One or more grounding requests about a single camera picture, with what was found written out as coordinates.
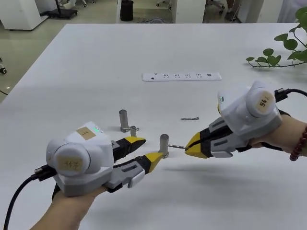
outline gray gripper housing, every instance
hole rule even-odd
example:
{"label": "gray gripper housing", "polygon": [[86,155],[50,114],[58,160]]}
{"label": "gray gripper housing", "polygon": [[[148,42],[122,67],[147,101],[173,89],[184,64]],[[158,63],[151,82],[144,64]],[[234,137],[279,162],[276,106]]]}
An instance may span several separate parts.
{"label": "gray gripper housing", "polygon": [[101,187],[101,185],[103,185],[106,181],[110,180],[112,168],[108,169],[108,171],[109,173],[106,173],[95,180],[91,180],[86,184],[64,184],[63,181],[59,178],[59,175],[54,176],[54,179],[65,196],[82,196],[94,191],[95,189]]}
{"label": "gray gripper housing", "polygon": [[136,161],[130,162],[128,164],[120,164],[118,167],[114,167],[111,173],[111,178],[104,186],[114,189],[120,184],[128,184],[128,188],[131,188],[138,181],[134,181],[139,175],[145,175],[145,170]]}
{"label": "gray gripper housing", "polygon": [[236,151],[236,148],[244,148],[248,145],[249,140],[255,136],[260,137],[272,132],[279,127],[281,122],[282,119],[278,115],[268,125],[258,128],[253,133],[247,133],[244,137],[240,137],[231,131],[228,135],[227,132],[230,129],[224,119],[219,117],[209,125],[209,131],[212,133],[223,128],[225,130],[225,137],[211,141],[211,154],[217,158],[232,157],[232,152]]}

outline red bead bracelet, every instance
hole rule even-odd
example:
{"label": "red bead bracelet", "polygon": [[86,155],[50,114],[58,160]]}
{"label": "red bead bracelet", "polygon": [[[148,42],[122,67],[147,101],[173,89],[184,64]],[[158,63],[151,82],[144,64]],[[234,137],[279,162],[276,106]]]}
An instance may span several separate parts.
{"label": "red bead bracelet", "polygon": [[297,143],[296,147],[292,151],[290,155],[291,161],[296,161],[302,151],[302,149],[305,147],[307,143],[307,127],[305,128],[305,131],[302,134],[302,137],[299,139],[299,142]]}

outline trash bin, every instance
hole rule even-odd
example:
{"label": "trash bin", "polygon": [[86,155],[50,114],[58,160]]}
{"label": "trash bin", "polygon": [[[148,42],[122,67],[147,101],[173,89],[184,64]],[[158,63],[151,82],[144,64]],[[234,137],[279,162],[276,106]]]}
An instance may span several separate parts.
{"label": "trash bin", "polygon": [[120,19],[124,22],[129,22],[133,20],[133,1],[121,1]]}

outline metal cylinder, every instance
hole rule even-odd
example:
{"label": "metal cylinder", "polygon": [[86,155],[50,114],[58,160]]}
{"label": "metal cylinder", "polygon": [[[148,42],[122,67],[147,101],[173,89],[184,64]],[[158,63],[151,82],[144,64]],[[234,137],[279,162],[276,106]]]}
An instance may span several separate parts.
{"label": "metal cylinder", "polygon": [[132,137],[136,138],[136,127],[135,126],[130,127],[130,134]]}
{"label": "metal cylinder", "polygon": [[160,150],[159,150],[159,152],[163,153],[163,158],[168,157],[168,140],[169,140],[169,136],[167,134],[162,134],[160,136]]}
{"label": "metal cylinder", "polygon": [[128,116],[126,110],[122,109],[119,111],[119,119],[120,119],[120,130],[123,133],[127,133],[130,130],[130,127],[128,125]]}

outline black cable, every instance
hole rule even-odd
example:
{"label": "black cable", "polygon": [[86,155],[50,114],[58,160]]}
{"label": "black cable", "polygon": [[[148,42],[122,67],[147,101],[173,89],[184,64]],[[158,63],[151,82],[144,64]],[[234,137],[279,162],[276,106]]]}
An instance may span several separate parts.
{"label": "black cable", "polygon": [[20,186],[19,188],[16,190],[15,194],[13,195],[13,198],[11,199],[8,211],[6,213],[6,217],[5,217],[5,221],[4,221],[4,226],[3,226],[3,230],[8,230],[9,227],[9,222],[10,222],[10,218],[11,218],[11,214],[12,214],[12,210],[13,210],[13,206],[15,204],[15,201],[18,197],[18,195],[20,194],[20,192],[22,191],[22,189],[31,181],[34,181],[37,179],[37,176],[35,174],[33,174],[32,176],[30,176],[28,179],[26,179]]}
{"label": "black cable", "polygon": [[3,94],[5,94],[5,95],[8,95],[6,92],[3,92],[2,90],[0,90],[0,92],[3,93]]}
{"label": "black cable", "polygon": [[57,174],[57,171],[53,168],[51,168],[49,165],[43,165],[42,167],[35,169],[35,174],[33,174],[32,176],[30,176],[28,179],[26,179],[20,186],[19,188],[16,190],[15,194],[13,195],[8,211],[6,213],[5,216],[5,221],[4,221],[4,226],[3,226],[3,230],[8,230],[9,227],[9,222],[10,222],[10,218],[11,218],[11,214],[12,214],[12,210],[13,210],[13,206],[15,204],[15,201],[18,197],[18,195],[20,194],[20,192],[23,190],[23,188],[30,183],[31,181],[34,181],[36,179],[38,179],[39,181],[44,181],[50,177],[53,177]]}
{"label": "black cable", "polygon": [[288,94],[292,93],[292,92],[296,92],[299,93],[301,95],[304,95],[307,97],[307,92],[302,91],[302,90],[298,90],[298,89],[279,89],[279,90],[275,90],[275,99],[276,102],[280,102],[286,98],[288,98]]}
{"label": "black cable", "polygon": [[307,92],[302,91],[302,90],[298,90],[298,89],[287,89],[287,94],[291,93],[291,92],[296,92],[299,93],[301,95],[304,95],[305,97],[307,97]]}

